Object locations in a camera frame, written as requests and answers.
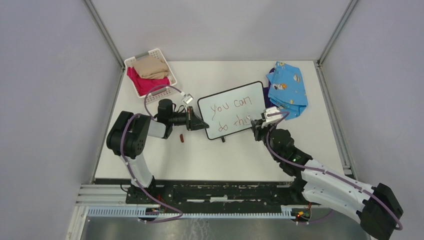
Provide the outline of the black framed whiteboard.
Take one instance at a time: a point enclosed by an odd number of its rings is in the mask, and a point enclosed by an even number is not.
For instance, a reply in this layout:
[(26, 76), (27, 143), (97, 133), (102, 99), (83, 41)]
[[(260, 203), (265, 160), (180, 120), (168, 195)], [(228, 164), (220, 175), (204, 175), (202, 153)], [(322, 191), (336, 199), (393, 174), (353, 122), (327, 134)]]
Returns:
[(263, 87), (255, 81), (199, 98), (201, 118), (209, 125), (206, 137), (215, 140), (251, 128), (247, 116), (259, 120), (266, 109)]

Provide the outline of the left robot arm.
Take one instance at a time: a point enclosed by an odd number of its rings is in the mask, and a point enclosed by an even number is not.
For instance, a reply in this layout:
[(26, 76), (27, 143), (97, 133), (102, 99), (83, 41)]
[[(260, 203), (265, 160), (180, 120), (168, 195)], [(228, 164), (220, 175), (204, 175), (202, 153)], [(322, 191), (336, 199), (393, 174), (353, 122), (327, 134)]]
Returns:
[(151, 204), (157, 198), (157, 190), (150, 186), (155, 179), (143, 155), (147, 138), (167, 139), (174, 126), (185, 126), (188, 131), (209, 128), (192, 106), (176, 111), (174, 105), (170, 99), (160, 100), (155, 117), (122, 111), (106, 138), (107, 148), (122, 158), (131, 183), (140, 188), (137, 196), (145, 204)]

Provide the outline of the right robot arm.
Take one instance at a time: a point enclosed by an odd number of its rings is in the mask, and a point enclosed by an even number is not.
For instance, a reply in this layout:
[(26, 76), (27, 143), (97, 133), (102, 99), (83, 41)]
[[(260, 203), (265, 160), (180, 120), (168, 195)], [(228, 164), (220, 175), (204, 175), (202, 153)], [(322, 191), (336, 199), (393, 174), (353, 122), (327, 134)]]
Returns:
[(403, 229), (404, 213), (393, 190), (383, 184), (371, 185), (334, 172), (295, 146), (288, 130), (277, 129), (263, 119), (251, 120), (256, 141), (262, 141), (274, 161), (295, 187), (289, 199), (295, 204), (316, 203), (337, 211), (355, 222), (377, 240), (388, 240), (394, 231)]

